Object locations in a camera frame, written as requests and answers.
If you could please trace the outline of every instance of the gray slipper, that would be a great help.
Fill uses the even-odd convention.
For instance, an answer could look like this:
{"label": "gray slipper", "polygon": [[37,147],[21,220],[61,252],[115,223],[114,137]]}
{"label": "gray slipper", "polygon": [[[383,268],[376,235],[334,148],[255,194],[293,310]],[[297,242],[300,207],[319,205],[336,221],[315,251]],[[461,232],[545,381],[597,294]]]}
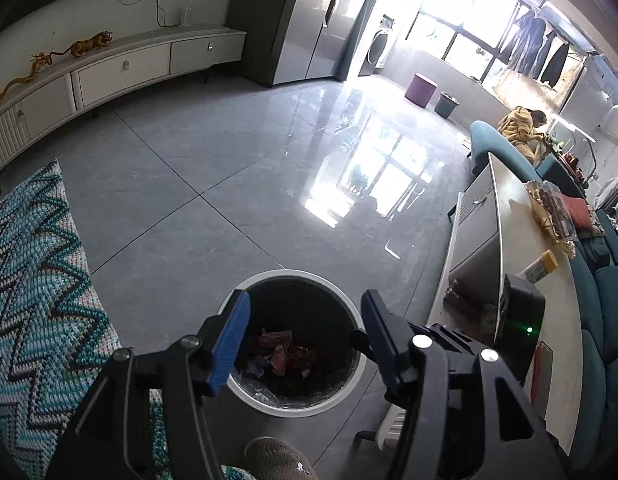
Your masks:
{"label": "gray slipper", "polygon": [[254,438],[244,447],[247,470],[258,480],[318,480],[309,461],[271,436]]}

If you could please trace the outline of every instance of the red pillow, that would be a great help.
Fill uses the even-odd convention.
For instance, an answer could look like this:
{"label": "red pillow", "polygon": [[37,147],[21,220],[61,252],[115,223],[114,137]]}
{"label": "red pillow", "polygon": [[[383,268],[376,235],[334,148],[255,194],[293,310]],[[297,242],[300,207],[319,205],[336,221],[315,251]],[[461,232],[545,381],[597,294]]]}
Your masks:
{"label": "red pillow", "polygon": [[571,215],[571,220],[573,220],[576,231],[593,231],[593,224],[591,223],[591,216],[589,216],[586,201],[581,198],[572,198],[566,195],[563,195],[562,199]]}

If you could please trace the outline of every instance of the small trash bin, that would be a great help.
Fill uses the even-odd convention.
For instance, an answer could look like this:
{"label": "small trash bin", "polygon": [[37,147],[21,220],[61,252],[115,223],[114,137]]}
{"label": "small trash bin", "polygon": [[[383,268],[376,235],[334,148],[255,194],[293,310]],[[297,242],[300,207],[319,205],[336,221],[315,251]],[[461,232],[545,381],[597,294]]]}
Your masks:
{"label": "small trash bin", "polygon": [[[347,337],[363,324],[338,287],[309,272],[280,269],[252,276],[236,288],[249,292],[251,301],[249,325],[227,381],[236,396],[262,413],[292,418],[322,413],[351,393],[367,359]],[[294,348],[314,352],[305,377],[298,370],[279,376],[267,368],[260,378],[251,372],[255,356],[262,361],[269,352],[260,347],[263,330],[291,331],[290,356]]]}
{"label": "small trash bin", "polygon": [[438,103],[434,108],[436,114],[440,117],[448,119],[451,112],[455,110],[460,103],[455,100],[451,95],[445,94],[444,92],[440,93],[440,99],[438,99]]}

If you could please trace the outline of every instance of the white tabletop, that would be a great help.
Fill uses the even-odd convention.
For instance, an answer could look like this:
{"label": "white tabletop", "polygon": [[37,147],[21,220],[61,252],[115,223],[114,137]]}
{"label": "white tabletop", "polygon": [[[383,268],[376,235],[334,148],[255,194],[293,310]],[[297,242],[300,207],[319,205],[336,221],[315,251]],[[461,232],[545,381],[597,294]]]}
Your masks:
{"label": "white tabletop", "polygon": [[[550,242],[535,222],[529,195],[511,171],[489,153],[489,163],[494,177],[499,231],[502,251],[502,271],[520,274],[540,254],[551,248]],[[428,324],[440,322],[453,326],[455,314],[442,306],[447,288],[449,262],[455,243],[455,225],[447,254],[447,264],[436,301],[427,320]],[[538,341],[545,342],[553,351],[551,386],[546,409],[547,430],[568,453],[573,441],[580,410],[582,389],[582,332],[575,284],[564,253],[554,251],[558,269],[536,283],[546,300],[544,319]]]}

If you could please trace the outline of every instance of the trash can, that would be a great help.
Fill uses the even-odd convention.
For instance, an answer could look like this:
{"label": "trash can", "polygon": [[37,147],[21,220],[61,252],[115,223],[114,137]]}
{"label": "trash can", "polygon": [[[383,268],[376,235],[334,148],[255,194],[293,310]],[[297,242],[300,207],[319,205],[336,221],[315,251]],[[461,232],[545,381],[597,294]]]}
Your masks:
{"label": "trash can", "polygon": [[[309,272],[280,269],[252,276],[236,288],[249,292],[251,301],[249,325],[227,381],[236,396],[262,413],[294,418],[325,412],[351,393],[367,359],[347,338],[363,324],[338,287]],[[284,351],[282,340],[276,348],[262,348],[269,334],[288,332],[291,344]],[[288,353],[283,375],[274,368],[273,352]],[[297,365],[292,358],[298,354],[305,368],[289,369]]]}
{"label": "trash can", "polygon": [[438,99],[438,103],[434,108],[436,114],[440,117],[448,119],[451,112],[455,110],[460,103],[455,100],[451,95],[445,94],[444,92],[440,93],[440,99]]}

